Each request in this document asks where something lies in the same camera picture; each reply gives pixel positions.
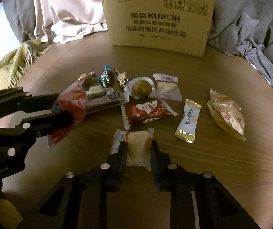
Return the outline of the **round yellow pastry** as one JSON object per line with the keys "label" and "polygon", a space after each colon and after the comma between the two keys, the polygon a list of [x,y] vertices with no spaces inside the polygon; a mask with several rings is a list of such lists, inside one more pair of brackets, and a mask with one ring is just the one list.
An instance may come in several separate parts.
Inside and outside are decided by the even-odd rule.
{"label": "round yellow pastry", "polygon": [[124,91],[134,99],[150,97],[153,90],[155,90],[155,84],[148,77],[137,77],[129,81],[124,88]]}

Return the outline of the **clear sandwich cake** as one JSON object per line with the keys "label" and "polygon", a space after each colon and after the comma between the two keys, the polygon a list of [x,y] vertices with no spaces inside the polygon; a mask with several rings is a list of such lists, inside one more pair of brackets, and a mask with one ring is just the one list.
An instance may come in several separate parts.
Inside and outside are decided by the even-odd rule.
{"label": "clear sandwich cake", "polygon": [[128,147],[126,165],[143,166],[150,172],[150,153],[154,130],[154,128],[148,128],[145,131],[123,131],[117,129],[113,136],[111,154],[117,153],[120,142],[125,141]]}

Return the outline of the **dark clear snack packet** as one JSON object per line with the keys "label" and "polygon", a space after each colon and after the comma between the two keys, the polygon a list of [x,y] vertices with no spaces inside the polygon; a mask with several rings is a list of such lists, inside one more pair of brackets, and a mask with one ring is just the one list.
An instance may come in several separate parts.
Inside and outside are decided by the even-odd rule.
{"label": "dark clear snack packet", "polygon": [[91,100],[86,106],[86,114],[121,106],[129,101],[129,95],[126,92],[115,92]]}

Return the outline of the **yellow fringed blanket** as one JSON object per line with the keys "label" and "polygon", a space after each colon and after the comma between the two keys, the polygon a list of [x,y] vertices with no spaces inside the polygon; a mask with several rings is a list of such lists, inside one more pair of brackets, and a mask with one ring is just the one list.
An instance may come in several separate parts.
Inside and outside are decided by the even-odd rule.
{"label": "yellow fringed blanket", "polygon": [[0,90],[17,87],[27,69],[49,49],[40,39],[31,39],[0,60]]}

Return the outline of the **gold pastry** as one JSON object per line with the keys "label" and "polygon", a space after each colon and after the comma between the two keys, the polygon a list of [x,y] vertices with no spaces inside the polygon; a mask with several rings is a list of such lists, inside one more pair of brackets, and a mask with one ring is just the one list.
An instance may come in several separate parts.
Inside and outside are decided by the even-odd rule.
{"label": "gold pastry", "polygon": [[207,106],[214,122],[236,139],[247,140],[244,136],[245,120],[242,115],[242,108],[230,97],[214,89],[210,89],[209,94],[210,99]]}

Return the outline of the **grey cloth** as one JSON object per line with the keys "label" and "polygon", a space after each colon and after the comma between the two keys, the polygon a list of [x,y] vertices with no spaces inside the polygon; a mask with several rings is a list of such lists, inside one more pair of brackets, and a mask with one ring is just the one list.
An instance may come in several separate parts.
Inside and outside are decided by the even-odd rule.
{"label": "grey cloth", "polygon": [[214,0],[208,45],[240,56],[273,87],[273,0]]}

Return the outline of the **gold foil candy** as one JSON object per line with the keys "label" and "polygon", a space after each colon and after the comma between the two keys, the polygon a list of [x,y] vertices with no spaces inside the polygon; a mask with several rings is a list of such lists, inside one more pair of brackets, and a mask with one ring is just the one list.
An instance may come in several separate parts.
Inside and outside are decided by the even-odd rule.
{"label": "gold foil candy", "polygon": [[114,72],[116,73],[117,75],[117,83],[119,84],[119,86],[121,88],[125,88],[126,85],[130,82],[130,77],[128,76],[128,74],[126,72],[119,72],[117,71],[116,69],[114,70]]}

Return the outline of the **red crinkled snack bag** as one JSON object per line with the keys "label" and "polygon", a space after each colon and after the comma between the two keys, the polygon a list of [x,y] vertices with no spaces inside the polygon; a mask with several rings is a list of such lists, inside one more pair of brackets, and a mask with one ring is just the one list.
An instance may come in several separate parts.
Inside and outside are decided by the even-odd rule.
{"label": "red crinkled snack bag", "polygon": [[74,122],[70,127],[58,129],[48,136],[49,148],[54,147],[62,139],[68,136],[70,131],[84,119],[86,115],[86,107],[89,102],[89,99],[82,88],[84,81],[85,78],[78,79],[60,93],[54,102],[51,111],[69,111],[74,117]]}

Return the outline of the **pale green candy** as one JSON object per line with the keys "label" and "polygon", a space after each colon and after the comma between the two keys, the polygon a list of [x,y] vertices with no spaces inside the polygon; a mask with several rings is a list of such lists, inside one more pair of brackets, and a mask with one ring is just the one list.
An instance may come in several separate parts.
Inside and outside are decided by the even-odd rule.
{"label": "pale green candy", "polygon": [[101,85],[97,85],[97,86],[92,86],[89,88],[89,90],[87,91],[87,95],[89,95],[89,97],[101,97],[104,95],[111,95],[114,92],[114,88],[112,87],[108,87],[108,88],[104,88]]}

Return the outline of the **purple foil candy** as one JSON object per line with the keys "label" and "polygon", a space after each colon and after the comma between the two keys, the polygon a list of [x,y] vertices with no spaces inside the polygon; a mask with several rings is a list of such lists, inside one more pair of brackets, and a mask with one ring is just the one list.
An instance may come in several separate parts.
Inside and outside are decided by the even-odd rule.
{"label": "purple foil candy", "polygon": [[93,77],[96,77],[95,69],[91,69],[89,73],[83,73],[78,77],[78,82],[82,85],[89,85]]}

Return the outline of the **red wrapped snack pack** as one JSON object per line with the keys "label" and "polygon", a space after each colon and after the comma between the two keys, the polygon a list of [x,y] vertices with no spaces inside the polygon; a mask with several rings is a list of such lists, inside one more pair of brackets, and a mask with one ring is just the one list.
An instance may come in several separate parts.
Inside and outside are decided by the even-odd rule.
{"label": "red wrapped snack pack", "polygon": [[178,115],[178,113],[163,100],[152,100],[134,105],[125,104],[121,106],[121,113],[126,130],[130,130],[148,122],[160,120],[164,117]]}

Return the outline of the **brown cardboard box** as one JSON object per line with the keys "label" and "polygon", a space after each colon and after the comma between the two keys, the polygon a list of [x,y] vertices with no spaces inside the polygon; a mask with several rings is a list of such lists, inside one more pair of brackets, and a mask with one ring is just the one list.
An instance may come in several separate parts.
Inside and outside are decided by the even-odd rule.
{"label": "brown cardboard box", "polygon": [[151,48],[201,58],[214,0],[102,0],[114,46]]}

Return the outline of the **white pink snack packet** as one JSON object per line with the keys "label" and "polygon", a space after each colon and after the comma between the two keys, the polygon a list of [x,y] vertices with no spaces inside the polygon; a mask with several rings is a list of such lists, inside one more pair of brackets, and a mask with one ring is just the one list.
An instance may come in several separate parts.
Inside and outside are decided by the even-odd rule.
{"label": "white pink snack packet", "polygon": [[178,78],[167,74],[154,73],[155,89],[150,94],[151,98],[169,101],[182,101]]}

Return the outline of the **white gold candy bar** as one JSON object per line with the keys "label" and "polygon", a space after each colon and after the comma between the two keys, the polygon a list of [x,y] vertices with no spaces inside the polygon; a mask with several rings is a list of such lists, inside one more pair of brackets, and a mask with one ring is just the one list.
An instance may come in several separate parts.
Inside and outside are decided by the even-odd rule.
{"label": "white gold candy bar", "polygon": [[175,136],[193,144],[195,130],[202,106],[192,100],[185,99],[183,118],[175,131]]}

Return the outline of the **white cloth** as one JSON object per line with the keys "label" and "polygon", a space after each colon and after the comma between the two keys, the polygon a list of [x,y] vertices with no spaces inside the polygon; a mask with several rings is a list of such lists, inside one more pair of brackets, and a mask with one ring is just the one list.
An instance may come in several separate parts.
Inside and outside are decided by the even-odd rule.
{"label": "white cloth", "polygon": [[34,35],[42,42],[66,44],[106,31],[102,0],[34,0]]}

